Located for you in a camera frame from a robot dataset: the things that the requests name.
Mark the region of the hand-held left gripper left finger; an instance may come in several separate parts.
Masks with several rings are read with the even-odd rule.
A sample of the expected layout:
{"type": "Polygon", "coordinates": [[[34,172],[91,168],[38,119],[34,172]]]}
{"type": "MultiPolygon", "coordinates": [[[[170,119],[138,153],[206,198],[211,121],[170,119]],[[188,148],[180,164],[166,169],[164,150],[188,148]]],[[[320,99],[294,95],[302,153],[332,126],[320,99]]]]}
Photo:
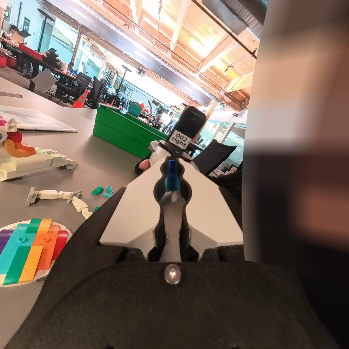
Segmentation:
{"type": "Polygon", "coordinates": [[[124,247],[156,247],[155,228],[161,208],[155,197],[155,186],[163,178],[161,158],[124,191],[99,242],[101,245],[124,247]]]}

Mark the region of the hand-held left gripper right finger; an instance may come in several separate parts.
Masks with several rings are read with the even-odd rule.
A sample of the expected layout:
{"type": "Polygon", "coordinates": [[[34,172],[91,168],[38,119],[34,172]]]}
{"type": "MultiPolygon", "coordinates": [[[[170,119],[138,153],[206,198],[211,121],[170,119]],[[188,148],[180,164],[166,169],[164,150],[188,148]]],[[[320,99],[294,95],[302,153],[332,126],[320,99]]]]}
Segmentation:
{"type": "Polygon", "coordinates": [[[179,163],[183,168],[182,179],[189,186],[185,206],[188,244],[198,254],[210,248],[243,245],[242,229],[219,187],[189,162],[179,159],[179,163]]]}

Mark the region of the teal and blue lego assembly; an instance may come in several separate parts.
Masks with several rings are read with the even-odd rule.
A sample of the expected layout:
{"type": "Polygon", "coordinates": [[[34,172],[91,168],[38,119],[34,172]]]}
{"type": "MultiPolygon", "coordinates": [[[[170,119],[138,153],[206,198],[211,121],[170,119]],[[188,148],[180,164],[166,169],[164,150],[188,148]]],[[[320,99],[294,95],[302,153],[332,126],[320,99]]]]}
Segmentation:
{"type": "Polygon", "coordinates": [[[178,163],[176,159],[168,161],[168,176],[165,178],[166,192],[175,192],[180,190],[180,178],[178,176],[178,163]]]}

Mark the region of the rainbow lego disc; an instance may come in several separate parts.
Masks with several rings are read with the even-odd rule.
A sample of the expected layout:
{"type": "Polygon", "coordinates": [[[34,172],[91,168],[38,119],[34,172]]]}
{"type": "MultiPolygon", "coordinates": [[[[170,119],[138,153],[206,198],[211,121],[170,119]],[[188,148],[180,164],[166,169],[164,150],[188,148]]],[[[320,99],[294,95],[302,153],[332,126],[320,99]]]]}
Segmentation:
{"type": "Polygon", "coordinates": [[[69,229],[47,218],[2,227],[0,286],[22,286],[44,279],[71,237],[69,229]]]}

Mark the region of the person's right forearm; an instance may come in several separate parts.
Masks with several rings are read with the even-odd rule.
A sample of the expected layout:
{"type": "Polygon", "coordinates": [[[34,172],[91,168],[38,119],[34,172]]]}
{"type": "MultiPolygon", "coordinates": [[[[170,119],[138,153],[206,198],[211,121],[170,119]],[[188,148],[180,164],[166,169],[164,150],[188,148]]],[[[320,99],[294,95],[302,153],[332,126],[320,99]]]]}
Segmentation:
{"type": "Polygon", "coordinates": [[[242,169],[215,178],[214,182],[242,202],[242,169]]]}

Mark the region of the small white lego leg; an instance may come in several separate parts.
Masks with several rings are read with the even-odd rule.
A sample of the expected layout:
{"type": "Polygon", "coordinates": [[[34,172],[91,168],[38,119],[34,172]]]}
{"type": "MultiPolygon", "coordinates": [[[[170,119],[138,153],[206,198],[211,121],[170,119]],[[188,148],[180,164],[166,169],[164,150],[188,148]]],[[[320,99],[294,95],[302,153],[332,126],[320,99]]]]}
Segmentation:
{"type": "Polygon", "coordinates": [[[37,200],[66,200],[66,202],[72,203],[77,212],[82,213],[85,220],[87,220],[93,212],[90,212],[88,205],[81,199],[82,191],[56,191],[56,190],[35,190],[35,187],[31,187],[25,202],[25,206],[29,207],[35,204],[37,200]]]}

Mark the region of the white lego unicorn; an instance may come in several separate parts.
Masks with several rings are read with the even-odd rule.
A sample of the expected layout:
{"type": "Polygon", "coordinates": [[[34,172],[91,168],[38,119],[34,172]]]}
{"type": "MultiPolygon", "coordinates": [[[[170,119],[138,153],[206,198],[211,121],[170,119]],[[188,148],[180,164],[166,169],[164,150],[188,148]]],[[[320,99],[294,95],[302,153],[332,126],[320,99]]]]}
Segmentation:
{"type": "Polygon", "coordinates": [[[23,142],[14,118],[0,116],[0,181],[7,181],[51,168],[74,171],[78,163],[52,149],[34,148],[23,142]]]}

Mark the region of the lego instruction booklet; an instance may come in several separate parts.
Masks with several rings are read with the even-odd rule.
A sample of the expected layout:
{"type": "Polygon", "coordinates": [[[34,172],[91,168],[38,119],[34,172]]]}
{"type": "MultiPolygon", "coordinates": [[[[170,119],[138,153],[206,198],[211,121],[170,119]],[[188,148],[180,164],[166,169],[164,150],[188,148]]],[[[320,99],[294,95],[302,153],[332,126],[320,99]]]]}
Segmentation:
{"type": "Polygon", "coordinates": [[[0,114],[6,121],[14,119],[19,130],[77,133],[75,128],[36,110],[1,105],[0,114]]]}

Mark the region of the black mesh chair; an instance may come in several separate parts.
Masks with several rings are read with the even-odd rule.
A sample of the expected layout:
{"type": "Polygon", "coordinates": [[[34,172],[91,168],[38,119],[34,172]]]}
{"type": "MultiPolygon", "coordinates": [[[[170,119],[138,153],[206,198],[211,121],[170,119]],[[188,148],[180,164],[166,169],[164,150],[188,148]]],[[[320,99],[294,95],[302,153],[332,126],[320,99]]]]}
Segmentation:
{"type": "Polygon", "coordinates": [[[213,140],[200,154],[192,159],[198,170],[205,176],[210,175],[223,163],[237,146],[229,146],[213,140]]]}

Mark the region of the green plastic bin stack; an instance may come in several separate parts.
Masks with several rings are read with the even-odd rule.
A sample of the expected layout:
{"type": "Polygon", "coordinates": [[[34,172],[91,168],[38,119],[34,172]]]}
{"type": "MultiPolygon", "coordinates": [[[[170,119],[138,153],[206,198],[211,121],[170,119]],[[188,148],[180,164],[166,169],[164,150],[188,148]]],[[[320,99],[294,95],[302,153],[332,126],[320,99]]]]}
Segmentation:
{"type": "Polygon", "coordinates": [[[148,147],[152,141],[168,138],[140,119],[101,103],[98,104],[93,135],[141,159],[150,153],[148,147]]]}

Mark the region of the black floor lamp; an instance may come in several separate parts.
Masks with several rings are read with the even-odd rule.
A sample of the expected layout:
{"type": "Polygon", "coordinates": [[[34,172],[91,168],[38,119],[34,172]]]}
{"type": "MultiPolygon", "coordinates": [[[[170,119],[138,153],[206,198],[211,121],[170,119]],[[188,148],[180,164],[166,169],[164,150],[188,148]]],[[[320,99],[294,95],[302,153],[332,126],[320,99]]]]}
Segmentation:
{"type": "Polygon", "coordinates": [[[133,93],[133,90],[131,90],[130,88],[128,88],[127,86],[125,86],[124,82],[125,82],[125,76],[126,74],[129,72],[132,72],[127,66],[122,65],[122,67],[124,68],[124,74],[123,77],[120,81],[119,84],[119,92],[118,95],[120,97],[120,101],[119,101],[119,107],[122,110],[127,110],[129,107],[129,104],[131,102],[131,95],[133,93]]]}

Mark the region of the black office chair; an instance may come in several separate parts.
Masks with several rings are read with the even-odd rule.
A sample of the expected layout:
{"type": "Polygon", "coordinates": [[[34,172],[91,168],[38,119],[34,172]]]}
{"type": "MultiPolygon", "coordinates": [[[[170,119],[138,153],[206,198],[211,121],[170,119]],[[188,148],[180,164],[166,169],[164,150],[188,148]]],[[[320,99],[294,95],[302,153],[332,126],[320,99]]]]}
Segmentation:
{"type": "Polygon", "coordinates": [[[58,102],[72,104],[85,92],[92,78],[84,73],[78,73],[75,78],[62,75],[56,82],[55,97],[58,102]]]}

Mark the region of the white panel stand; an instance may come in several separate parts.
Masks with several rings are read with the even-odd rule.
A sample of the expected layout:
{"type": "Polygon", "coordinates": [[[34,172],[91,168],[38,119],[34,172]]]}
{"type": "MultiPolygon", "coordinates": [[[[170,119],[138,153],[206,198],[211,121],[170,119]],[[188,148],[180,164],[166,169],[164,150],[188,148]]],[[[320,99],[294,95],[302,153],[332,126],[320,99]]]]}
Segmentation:
{"type": "Polygon", "coordinates": [[[58,80],[49,69],[45,69],[30,80],[29,88],[33,91],[46,93],[52,88],[58,80]]]}

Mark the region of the row of red bags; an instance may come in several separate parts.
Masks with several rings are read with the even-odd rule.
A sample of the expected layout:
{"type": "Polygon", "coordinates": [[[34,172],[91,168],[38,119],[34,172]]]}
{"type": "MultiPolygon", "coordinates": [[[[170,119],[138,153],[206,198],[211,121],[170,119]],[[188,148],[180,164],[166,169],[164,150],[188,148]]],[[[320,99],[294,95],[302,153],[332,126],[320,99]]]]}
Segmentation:
{"type": "Polygon", "coordinates": [[[16,57],[8,56],[4,53],[0,54],[0,67],[10,67],[13,69],[17,68],[17,60],[16,57]]]}

